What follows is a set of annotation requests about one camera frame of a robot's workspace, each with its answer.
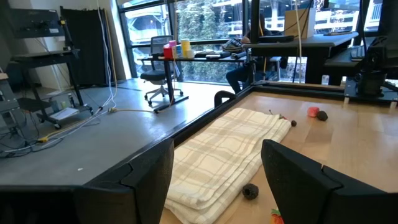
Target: jeans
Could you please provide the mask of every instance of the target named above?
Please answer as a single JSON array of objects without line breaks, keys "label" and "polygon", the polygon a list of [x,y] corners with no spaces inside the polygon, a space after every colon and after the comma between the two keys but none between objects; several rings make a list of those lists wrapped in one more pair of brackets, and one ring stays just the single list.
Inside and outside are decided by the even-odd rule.
[{"label": "jeans", "polygon": [[[248,77],[249,75],[252,75],[252,73],[253,71],[250,66],[243,66],[226,74],[226,79],[231,85],[232,89],[235,91],[235,94],[238,94],[242,90],[239,81],[243,82],[243,88],[246,88],[250,85],[250,83],[248,82]],[[262,80],[263,74],[264,73],[262,71],[256,71],[254,80]]]}]

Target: plaid cloth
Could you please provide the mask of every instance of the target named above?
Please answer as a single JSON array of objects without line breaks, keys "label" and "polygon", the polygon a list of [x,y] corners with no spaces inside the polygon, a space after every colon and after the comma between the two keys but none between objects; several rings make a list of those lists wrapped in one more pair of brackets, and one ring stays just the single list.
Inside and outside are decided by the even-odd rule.
[{"label": "plaid cloth", "polygon": [[175,150],[165,207],[183,223],[213,223],[261,165],[261,142],[280,142],[290,122],[236,108]]}]

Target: black chair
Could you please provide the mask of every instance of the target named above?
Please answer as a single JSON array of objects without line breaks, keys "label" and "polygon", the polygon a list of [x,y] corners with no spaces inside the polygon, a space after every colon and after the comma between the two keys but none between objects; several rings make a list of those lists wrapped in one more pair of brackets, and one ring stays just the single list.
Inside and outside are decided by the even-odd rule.
[{"label": "black chair", "polygon": [[[172,35],[161,35],[157,37],[152,37],[150,39],[150,54],[154,55],[163,53],[163,46],[165,44],[168,44],[170,40],[173,40]],[[160,88],[149,91],[145,94],[145,99],[148,100],[148,94],[154,93],[148,100],[149,105],[152,105],[152,99],[155,98],[157,95],[162,94],[162,96],[164,97],[165,95],[169,94],[169,90],[163,87],[163,85],[167,84],[166,72],[161,69],[164,68],[163,63],[164,62],[156,62],[155,64],[155,61],[150,61],[150,64],[152,65],[152,70],[143,72],[141,74],[141,78],[143,80],[150,81],[154,85],[160,85]],[[181,89],[174,89],[174,91],[176,90],[180,91],[181,96],[183,95]]]}]

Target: black ball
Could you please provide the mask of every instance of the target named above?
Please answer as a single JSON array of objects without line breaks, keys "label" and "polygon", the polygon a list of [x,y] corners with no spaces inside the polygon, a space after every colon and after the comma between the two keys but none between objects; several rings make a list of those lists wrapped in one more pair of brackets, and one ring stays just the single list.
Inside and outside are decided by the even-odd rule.
[{"label": "black ball", "polygon": [[317,114],[317,118],[318,118],[320,121],[326,121],[329,117],[328,117],[328,115],[326,114],[326,112],[324,112],[324,111],[319,111],[318,114]]},{"label": "black ball", "polygon": [[242,189],[243,196],[248,200],[253,200],[259,195],[259,188],[254,184],[246,184]]}]

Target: chair wheel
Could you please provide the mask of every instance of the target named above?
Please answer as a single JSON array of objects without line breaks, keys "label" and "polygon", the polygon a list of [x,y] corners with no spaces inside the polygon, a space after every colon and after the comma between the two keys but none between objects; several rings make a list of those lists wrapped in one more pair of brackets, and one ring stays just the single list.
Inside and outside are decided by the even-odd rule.
[{"label": "chair wheel", "polygon": [[54,127],[55,127],[56,130],[59,130],[59,129],[62,128],[62,126],[60,124],[55,124]]}]

